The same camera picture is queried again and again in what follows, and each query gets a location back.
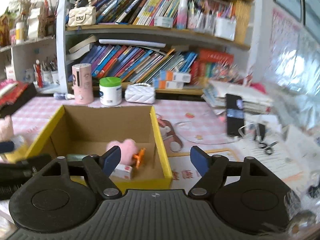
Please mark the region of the white pen holder cups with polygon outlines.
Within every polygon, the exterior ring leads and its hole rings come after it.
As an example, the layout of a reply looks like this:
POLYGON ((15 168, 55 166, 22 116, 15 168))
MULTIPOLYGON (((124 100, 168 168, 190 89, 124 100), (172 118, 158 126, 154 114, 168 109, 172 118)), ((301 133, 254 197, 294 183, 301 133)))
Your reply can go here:
POLYGON ((60 80, 59 80, 59 74, 58 71, 42 71, 41 72, 41 81, 39 82, 39 78, 38 78, 38 73, 35 71, 34 72, 35 75, 35 85, 37 85, 37 87, 43 88, 46 87, 48 85, 60 85, 60 80))

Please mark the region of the red paper stack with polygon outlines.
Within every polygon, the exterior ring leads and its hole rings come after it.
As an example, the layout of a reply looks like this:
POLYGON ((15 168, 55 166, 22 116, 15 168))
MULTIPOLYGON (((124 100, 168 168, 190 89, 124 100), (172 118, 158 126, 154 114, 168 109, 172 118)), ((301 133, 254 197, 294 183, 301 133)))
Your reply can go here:
POLYGON ((13 105, 28 87, 29 83, 21 81, 3 81, 1 83, 1 108, 13 105))

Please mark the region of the pink checkered tablecloth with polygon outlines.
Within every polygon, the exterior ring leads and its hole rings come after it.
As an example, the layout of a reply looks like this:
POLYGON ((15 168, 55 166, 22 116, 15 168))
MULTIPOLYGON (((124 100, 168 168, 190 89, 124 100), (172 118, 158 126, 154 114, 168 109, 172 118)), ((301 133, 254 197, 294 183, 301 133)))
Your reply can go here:
POLYGON ((152 106, 61 107, 27 152, 52 161, 11 197, 11 239, 319 239, 305 204, 256 154, 230 161, 193 146, 200 176, 171 189, 152 106))

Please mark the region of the white jar green lid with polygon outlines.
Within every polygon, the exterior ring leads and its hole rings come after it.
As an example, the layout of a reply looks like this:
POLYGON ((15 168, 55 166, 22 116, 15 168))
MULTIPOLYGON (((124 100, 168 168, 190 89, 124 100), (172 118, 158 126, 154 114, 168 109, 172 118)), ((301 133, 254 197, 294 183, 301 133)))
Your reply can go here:
POLYGON ((119 77, 103 77, 99 80, 100 102, 104 106, 117 106, 122 101, 122 86, 119 77))

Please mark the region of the small spray bottle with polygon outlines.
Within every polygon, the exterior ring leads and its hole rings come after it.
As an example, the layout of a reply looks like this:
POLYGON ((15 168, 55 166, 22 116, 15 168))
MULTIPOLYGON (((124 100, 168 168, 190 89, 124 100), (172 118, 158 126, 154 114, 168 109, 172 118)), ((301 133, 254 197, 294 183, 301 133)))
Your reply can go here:
POLYGON ((69 93, 54 93, 53 97, 55 100, 73 100, 75 96, 69 93))

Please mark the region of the white yellow bottle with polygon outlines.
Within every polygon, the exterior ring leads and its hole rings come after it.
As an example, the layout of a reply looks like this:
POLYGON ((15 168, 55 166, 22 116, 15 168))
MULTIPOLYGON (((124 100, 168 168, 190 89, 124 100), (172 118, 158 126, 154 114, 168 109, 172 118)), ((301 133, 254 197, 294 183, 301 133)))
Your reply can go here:
POLYGON ((24 22, 16 23, 16 44, 24 42, 24 22))

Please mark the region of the cream quilted handbag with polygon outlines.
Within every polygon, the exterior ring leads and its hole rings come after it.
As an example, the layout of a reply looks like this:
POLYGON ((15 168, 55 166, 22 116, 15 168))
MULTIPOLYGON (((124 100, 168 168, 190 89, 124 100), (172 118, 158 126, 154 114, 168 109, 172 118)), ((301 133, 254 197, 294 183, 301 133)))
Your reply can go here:
POLYGON ((96 23, 96 7, 92 5, 92 0, 87 0, 86 7, 79 7, 81 1, 76 0, 74 8, 69 11, 69 27, 90 26, 96 23))

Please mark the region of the pink cylindrical humidifier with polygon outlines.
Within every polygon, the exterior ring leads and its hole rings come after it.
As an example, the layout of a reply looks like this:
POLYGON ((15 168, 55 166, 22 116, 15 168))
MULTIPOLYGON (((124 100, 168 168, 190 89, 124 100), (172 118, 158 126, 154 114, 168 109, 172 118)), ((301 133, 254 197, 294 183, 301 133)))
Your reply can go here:
POLYGON ((73 92, 78 105, 88 105, 94 101, 91 64, 80 63, 72 67, 73 92))

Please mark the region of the yellow cardboard box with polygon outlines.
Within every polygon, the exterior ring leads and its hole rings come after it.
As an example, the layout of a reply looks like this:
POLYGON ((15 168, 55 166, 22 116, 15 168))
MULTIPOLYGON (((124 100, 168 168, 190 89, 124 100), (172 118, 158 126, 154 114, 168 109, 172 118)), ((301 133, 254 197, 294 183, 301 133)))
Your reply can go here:
POLYGON ((146 150, 131 180, 112 177, 117 187, 121 191, 169 189, 172 172, 152 106, 61 106, 26 151, 7 154, 5 159, 15 163, 44 153, 53 158, 68 154, 103 155, 109 142, 125 139, 133 139, 138 148, 146 150))

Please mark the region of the small white red box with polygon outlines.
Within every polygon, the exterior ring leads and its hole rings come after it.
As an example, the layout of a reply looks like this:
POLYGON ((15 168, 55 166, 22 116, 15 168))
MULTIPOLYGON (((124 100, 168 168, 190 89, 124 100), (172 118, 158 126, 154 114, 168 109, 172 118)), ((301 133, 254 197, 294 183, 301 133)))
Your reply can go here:
POLYGON ((118 164, 114 169, 114 171, 111 173, 111 176, 121 178, 121 179, 131 180, 132 171, 133 171, 132 166, 118 164))

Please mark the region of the orange clip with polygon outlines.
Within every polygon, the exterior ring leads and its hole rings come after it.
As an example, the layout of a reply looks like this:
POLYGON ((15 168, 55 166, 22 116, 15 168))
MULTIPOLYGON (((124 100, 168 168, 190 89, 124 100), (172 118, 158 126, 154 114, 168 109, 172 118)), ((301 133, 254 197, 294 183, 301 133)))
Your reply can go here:
POLYGON ((145 148, 141 148, 138 153, 133 155, 133 159, 135 160, 135 167, 136 168, 140 167, 142 160, 143 160, 143 157, 144 157, 144 154, 145 154, 145 150, 146 150, 145 148))

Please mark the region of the scissors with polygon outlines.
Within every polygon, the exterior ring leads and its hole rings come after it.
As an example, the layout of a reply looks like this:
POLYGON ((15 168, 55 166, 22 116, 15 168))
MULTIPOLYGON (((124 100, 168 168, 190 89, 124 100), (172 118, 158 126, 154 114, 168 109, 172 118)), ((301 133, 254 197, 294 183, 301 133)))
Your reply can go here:
POLYGON ((254 141, 257 146, 264 151, 266 155, 274 154, 274 146, 276 146, 278 141, 268 141, 266 140, 266 126, 263 124, 257 124, 254 132, 254 141))

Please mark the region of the white charger plug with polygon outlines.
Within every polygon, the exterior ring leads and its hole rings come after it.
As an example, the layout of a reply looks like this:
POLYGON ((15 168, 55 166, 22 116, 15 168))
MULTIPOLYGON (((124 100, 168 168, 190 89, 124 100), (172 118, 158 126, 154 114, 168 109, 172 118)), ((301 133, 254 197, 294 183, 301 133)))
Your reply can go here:
POLYGON ((19 150, 20 148, 27 145, 24 136, 22 135, 15 135, 11 138, 11 141, 14 143, 14 150, 19 150))

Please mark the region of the white shelf unit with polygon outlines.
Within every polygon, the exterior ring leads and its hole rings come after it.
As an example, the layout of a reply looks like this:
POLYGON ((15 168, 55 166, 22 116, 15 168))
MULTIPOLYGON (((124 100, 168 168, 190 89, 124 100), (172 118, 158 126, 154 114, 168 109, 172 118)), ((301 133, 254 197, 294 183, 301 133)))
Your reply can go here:
POLYGON ((56 54, 54 37, 36 38, 1 48, 1 80, 34 81, 37 60, 51 60, 56 54))

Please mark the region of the row of colourful books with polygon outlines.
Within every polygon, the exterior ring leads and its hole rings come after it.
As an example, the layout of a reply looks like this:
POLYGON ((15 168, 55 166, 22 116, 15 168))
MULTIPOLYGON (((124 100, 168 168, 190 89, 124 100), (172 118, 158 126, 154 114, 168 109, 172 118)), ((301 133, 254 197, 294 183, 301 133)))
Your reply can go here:
POLYGON ((67 66, 90 64, 91 76, 97 81, 104 77, 118 77, 124 82, 151 84, 162 71, 189 74, 198 58, 195 51, 176 48, 133 46, 124 44, 90 43, 67 55, 67 66))

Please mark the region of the white quilted purse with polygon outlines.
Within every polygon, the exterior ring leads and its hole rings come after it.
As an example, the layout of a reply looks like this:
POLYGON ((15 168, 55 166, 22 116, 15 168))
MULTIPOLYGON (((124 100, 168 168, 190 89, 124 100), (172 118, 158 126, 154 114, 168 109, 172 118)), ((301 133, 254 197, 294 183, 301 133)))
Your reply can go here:
POLYGON ((153 104, 156 100, 155 88, 147 83, 128 85, 125 100, 131 103, 153 104))

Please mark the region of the pink pig plush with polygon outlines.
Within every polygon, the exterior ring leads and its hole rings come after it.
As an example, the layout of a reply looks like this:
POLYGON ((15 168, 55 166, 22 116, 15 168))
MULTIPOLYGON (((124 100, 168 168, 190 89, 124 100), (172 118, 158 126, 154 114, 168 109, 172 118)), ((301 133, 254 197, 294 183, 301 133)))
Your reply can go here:
POLYGON ((11 116, 0 119, 0 142, 9 141, 14 136, 11 116))

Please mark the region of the black smartphone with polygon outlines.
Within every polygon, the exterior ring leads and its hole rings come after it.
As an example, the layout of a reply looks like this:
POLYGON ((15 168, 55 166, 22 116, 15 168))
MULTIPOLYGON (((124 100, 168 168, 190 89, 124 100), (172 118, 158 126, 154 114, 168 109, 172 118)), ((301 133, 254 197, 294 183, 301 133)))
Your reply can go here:
POLYGON ((230 137, 242 137, 244 134, 245 114, 242 97, 226 94, 226 127, 230 137))

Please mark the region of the pink heart plush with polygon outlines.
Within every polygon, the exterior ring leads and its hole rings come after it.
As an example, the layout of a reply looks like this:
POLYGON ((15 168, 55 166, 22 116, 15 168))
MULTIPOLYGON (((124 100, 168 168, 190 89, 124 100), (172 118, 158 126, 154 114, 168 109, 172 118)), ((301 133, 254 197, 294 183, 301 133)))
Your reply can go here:
POLYGON ((132 139, 125 139, 122 142, 111 141, 107 144, 106 150, 110 150, 113 146, 119 146, 121 150, 120 164, 131 166, 134 164, 134 155, 138 153, 139 149, 136 142, 132 139))

